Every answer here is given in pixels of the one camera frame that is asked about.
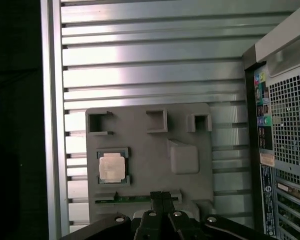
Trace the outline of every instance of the metal screw head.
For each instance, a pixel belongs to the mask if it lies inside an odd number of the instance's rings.
[[[124,221],[124,218],[118,217],[117,219],[115,219],[115,221],[117,221],[117,222],[123,222],[123,221]]]
[[[173,215],[175,215],[175,216],[177,216],[177,217],[179,217],[179,216],[181,216],[182,215],[182,213],[181,212],[179,212],[179,211],[175,211],[174,213],[173,213]]]
[[[216,218],[213,216],[208,217],[208,222],[214,223],[214,222],[216,222]]]

